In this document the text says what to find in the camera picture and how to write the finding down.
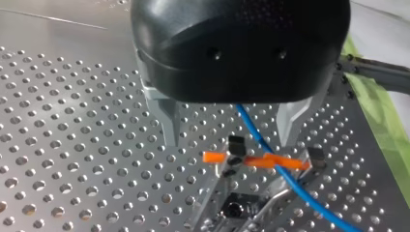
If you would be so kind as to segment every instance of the orange plastic piece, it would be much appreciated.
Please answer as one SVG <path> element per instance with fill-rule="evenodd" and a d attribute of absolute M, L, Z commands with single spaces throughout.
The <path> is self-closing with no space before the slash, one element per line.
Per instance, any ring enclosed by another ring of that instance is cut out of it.
<path fill-rule="evenodd" d="M 205 152 L 203 162 L 223 162 L 224 153 Z M 263 168 L 272 168 L 275 164 L 292 169 L 306 170 L 309 168 L 308 162 L 302 162 L 299 159 L 289 159 L 278 155 L 266 153 L 263 158 L 246 157 L 244 165 Z"/>

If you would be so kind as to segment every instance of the perforated metal plate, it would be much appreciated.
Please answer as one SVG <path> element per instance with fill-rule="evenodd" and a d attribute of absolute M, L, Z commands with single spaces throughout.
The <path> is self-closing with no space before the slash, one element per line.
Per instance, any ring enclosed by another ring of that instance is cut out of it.
<path fill-rule="evenodd" d="M 80 1 L 67 9 L 80 3 L 84 24 L 110 9 Z M 62 3 L 45 4 L 53 7 L 36 14 L 63 11 Z M 0 11 L 1 231 L 188 231 L 194 197 L 210 175 L 202 152 L 238 134 L 250 156 L 262 155 L 226 104 L 181 103 L 180 145 L 165 147 L 134 69 L 130 35 L 109 27 L 128 16 L 111 15 L 123 17 L 82 25 Z M 358 103 L 344 97 L 348 90 L 335 80 L 295 148 L 278 146 L 276 105 L 247 110 L 277 153 L 324 149 L 329 166 L 309 190 L 331 210 L 364 230 L 404 231 L 409 210 Z M 276 177 L 275 169 L 243 168 L 232 187 L 258 193 Z M 266 231 L 333 228 L 296 200 Z"/>

